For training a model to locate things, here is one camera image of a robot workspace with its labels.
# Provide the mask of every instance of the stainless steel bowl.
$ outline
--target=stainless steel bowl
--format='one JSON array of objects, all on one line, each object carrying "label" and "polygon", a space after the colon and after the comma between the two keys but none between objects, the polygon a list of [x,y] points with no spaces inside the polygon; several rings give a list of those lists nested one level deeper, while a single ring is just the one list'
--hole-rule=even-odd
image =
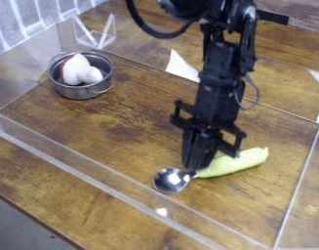
[{"label": "stainless steel bowl", "polygon": [[82,83],[78,86],[71,86],[64,83],[60,75],[60,66],[64,59],[74,54],[75,53],[60,54],[52,59],[50,66],[50,79],[54,81],[56,90],[63,97],[74,100],[86,100],[98,97],[112,88],[112,63],[103,55],[95,52],[82,53],[88,59],[91,66],[98,67],[102,71],[103,80],[92,84]]}]

